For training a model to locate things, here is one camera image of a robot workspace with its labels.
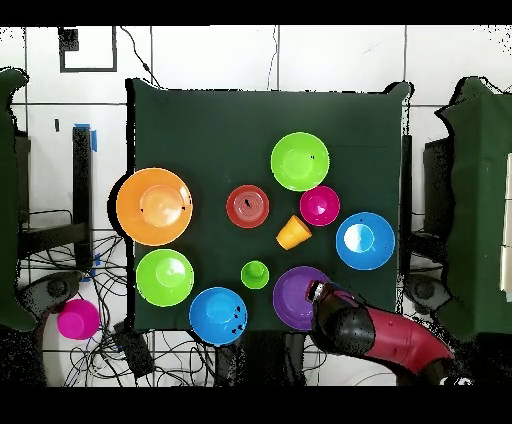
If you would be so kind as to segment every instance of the green cup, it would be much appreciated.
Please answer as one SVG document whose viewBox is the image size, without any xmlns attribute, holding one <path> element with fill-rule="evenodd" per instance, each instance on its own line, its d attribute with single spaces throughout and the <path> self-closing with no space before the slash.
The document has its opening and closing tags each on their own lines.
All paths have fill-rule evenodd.
<svg viewBox="0 0 512 424">
<path fill-rule="evenodd" d="M 247 262 L 242 268 L 242 283 L 250 289 L 261 289 L 268 283 L 269 272 L 263 262 Z"/>
</svg>

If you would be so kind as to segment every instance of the white tile wall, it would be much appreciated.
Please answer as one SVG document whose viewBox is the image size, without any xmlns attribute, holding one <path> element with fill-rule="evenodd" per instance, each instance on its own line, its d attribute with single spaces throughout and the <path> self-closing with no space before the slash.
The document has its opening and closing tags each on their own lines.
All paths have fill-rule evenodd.
<svg viewBox="0 0 512 424">
<path fill-rule="evenodd" d="M 73 62 L 87 67 L 104 65 L 112 52 L 111 32 L 105 28 L 78 28 L 78 41 L 84 52 L 72 52 Z M 132 34 L 137 53 L 151 62 L 149 27 L 126 29 Z M 142 64 L 133 53 L 133 44 L 117 27 L 117 72 L 60 73 L 57 28 L 27 28 L 27 72 L 30 75 L 29 103 L 125 103 L 125 78 L 147 77 Z"/>
<path fill-rule="evenodd" d="M 485 76 L 502 90 L 512 85 L 510 25 L 409 25 L 406 78 L 411 104 L 445 105 L 462 77 Z"/>
<path fill-rule="evenodd" d="M 283 25 L 283 91 L 383 91 L 403 80 L 404 26 Z"/>
<path fill-rule="evenodd" d="M 78 29 L 80 49 L 66 53 L 67 66 L 110 66 L 111 27 Z M 496 30 L 494 27 L 489 30 L 471 26 L 408 26 L 406 29 L 403 25 L 286 25 L 276 31 L 274 25 L 127 29 L 134 37 L 137 53 L 152 67 L 154 76 L 166 88 L 267 90 L 267 87 L 279 87 L 288 91 L 366 92 L 382 91 L 405 76 L 416 89 L 411 97 L 413 107 L 410 109 L 413 211 L 416 213 L 424 211 L 424 144 L 448 134 L 434 111 L 449 101 L 455 85 L 463 76 L 486 76 L 501 89 L 512 84 L 510 27 L 505 26 Z M 22 28 L 0 28 L 0 67 L 25 69 L 26 61 L 26 71 L 30 77 L 26 89 L 28 122 L 25 119 L 24 89 L 15 94 L 12 110 L 19 128 L 28 128 L 32 139 L 31 210 L 71 208 L 71 129 L 75 123 L 89 123 L 98 134 L 98 151 L 93 152 L 93 221 L 96 229 L 111 228 L 105 202 L 111 187 L 126 170 L 126 109 L 123 105 L 111 104 L 126 102 L 125 78 L 151 80 L 134 54 L 129 36 L 119 27 L 116 30 L 116 73 L 60 73 L 57 28 L 27 28 L 26 51 Z M 279 40 L 279 55 L 272 62 L 276 40 Z M 59 132 L 55 131 L 55 118 L 60 122 Z M 414 228 L 420 229 L 422 221 L 421 216 L 415 215 Z M 33 218 L 33 223 L 39 226 L 65 222 L 65 214 Z M 95 231 L 95 238 L 110 234 L 114 233 Z M 123 243 L 116 248 L 111 261 L 125 265 Z M 414 258 L 412 265 L 432 266 L 432 263 Z M 46 272 L 32 269 L 31 279 Z M 119 269 L 119 273 L 124 275 L 124 270 Z M 104 281 L 107 277 L 103 275 L 99 278 Z M 28 280 L 28 271 L 22 270 L 19 284 L 27 284 Z M 97 304 L 92 282 L 81 285 L 81 295 Z M 115 289 L 121 292 L 124 287 Z M 106 301 L 113 322 L 126 316 L 125 297 L 109 294 Z M 404 302 L 404 310 L 413 313 L 407 301 Z M 167 343 L 161 332 L 155 332 L 154 337 L 155 357 L 162 354 L 158 353 L 159 350 L 168 350 L 167 343 L 172 347 L 190 340 L 184 332 L 165 332 Z M 45 366 L 50 385 L 62 385 L 71 369 L 69 352 L 66 351 L 85 345 L 86 342 L 77 343 L 62 338 L 56 330 L 56 316 L 50 317 L 44 338 Z M 149 346 L 153 348 L 151 335 Z M 188 343 L 177 349 L 188 351 L 191 346 Z M 308 350 L 314 352 L 315 349 L 310 347 Z M 181 360 L 183 368 L 188 369 L 188 353 L 177 355 L 179 359 L 172 353 L 161 356 L 157 359 L 157 365 L 164 369 L 181 370 Z M 317 355 L 306 353 L 305 368 L 314 366 L 315 360 L 318 365 Z M 193 354 L 192 368 L 200 365 L 200 358 Z M 120 371 L 123 370 L 122 366 L 121 361 L 116 361 Z M 162 386 L 178 384 L 176 379 L 161 375 L 160 371 L 151 375 L 151 385 L 158 378 Z M 185 372 L 183 376 L 190 382 Z M 394 377 L 384 367 L 332 355 L 327 357 L 321 368 L 306 371 L 306 377 L 309 385 L 395 384 Z M 204 382 L 204 376 L 195 375 L 194 378 L 199 382 L 202 378 Z M 112 378 L 94 380 L 94 386 L 118 385 Z M 144 380 L 139 380 L 140 386 L 147 385 Z M 122 383 L 128 386 L 135 384 L 132 376 L 122 377 Z"/>
<path fill-rule="evenodd" d="M 153 27 L 154 76 L 166 88 L 266 90 L 273 25 Z M 276 88 L 274 59 L 269 88 Z"/>
<path fill-rule="evenodd" d="M 0 27 L 0 68 L 6 66 L 25 70 L 25 38 L 21 27 Z M 14 93 L 12 101 L 25 102 L 25 87 Z"/>
</svg>

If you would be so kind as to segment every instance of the cup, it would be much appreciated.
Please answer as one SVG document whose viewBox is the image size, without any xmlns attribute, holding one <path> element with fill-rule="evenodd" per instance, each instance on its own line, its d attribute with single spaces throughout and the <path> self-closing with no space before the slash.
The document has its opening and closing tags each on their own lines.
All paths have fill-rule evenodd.
<svg viewBox="0 0 512 424">
<path fill-rule="evenodd" d="M 286 225 L 279 231 L 276 240 L 283 249 L 288 250 L 307 240 L 311 235 L 311 231 L 309 231 L 306 224 L 292 215 Z"/>
<path fill-rule="evenodd" d="M 268 283 L 268 268 L 260 261 L 247 262 L 242 268 L 240 278 L 246 287 L 250 289 L 261 289 Z"/>
<path fill-rule="evenodd" d="M 94 336 L 99 325 L 98 309 L 83 299 L 70 300 L 57 316 L 59 333 L 68 339 L 87 340 Z"/>
</svg>

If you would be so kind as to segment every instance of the blue bowl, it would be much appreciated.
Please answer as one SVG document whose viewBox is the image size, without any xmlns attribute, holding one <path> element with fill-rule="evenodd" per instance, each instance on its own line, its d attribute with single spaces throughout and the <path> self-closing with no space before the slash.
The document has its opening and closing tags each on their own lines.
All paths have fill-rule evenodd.
<svg viewBox="0 0 512 424">
<path fill-rule="evenodd" d="M 233 343 L 247 325 L 247 308 L 234 291 L 212 287 L 192 301 L 189 312 L 192 330 L 214 346 Z"/>
<path fill-rule="evenodd" d="M 361 212 L 349 216 L 336 233 L 336 251 L 349 267 L 370 271 L 384 265 L 395 249 L 395 234 L 380 215 Z"/>
</svg>

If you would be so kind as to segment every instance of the green cloth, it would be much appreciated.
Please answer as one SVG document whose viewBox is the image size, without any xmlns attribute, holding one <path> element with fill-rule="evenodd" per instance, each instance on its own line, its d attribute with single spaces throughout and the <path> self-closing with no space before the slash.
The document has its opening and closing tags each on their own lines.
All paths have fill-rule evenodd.
<svg viewBox="0 0 512 424">
<path fill-rule="evenodd" d="M 192 293 L 177 306 L 152 306 L 137 292 L 136 329 L 190 329 L 192 300 L 208 287 L 224 286 L 246 303 L 249 330 L 291 330 L 274 312 L 272 291 L 285 271 L 300 265 L 316 267 L 371 304 L 394 311 L 396 255 L 377 270 L 353 270 L 338 257 L 335 234 L 345 218 L 362 211 L 382 215 L 396 234 L 402 101 L 409 84 L 396 84 L 386 94 L 166 91 L 140 80 L 133 84 L 136 169 L 168 169 L 190 189 L 190 225 L 165 247 L 183 253 L 195 272 Z M 331 165 L 323 184 L 340 195 L 342 209 L 331 225 L 309 225 L 313 236 L 285 251 L 275 237 L 292 214 L 300 217 L 302 193 L 274 179 L 270 154 L 296 131 L 314 134 L 327 146 Z M 226 214 L 229 193 L 242 184 L 257 185 L 270 200 L 266 221 L 250 230 L 236 227 Z M 152 249 L 136 244 L 135 265 Z M 242 267 L 253 259 L 270 271 L 261 290 L 240 281 Z"/>
<path fill-rule="evenodd" d="M 14 117 L 10 109 L 15 90 L 27 84 L 28 78 L 18 69 L 0 69 L 0 189 L 2 223 L 0 243 L 0 325 L 14 330 L 30 331 L 36 320 L 16 300 L 18 284 L 18 169 L 16 163 Z"/>
<path fill-rule="evenodd" d="M 453 228 L 447 285 L 454 296 L 437 313 L 460 340 L 480 332 L 512 334 L 512 303 L 500 290 L 507 155 L 512 151 L 512 96 L 467 78 L 441 112 L 454 134 Z"/>
</svg>

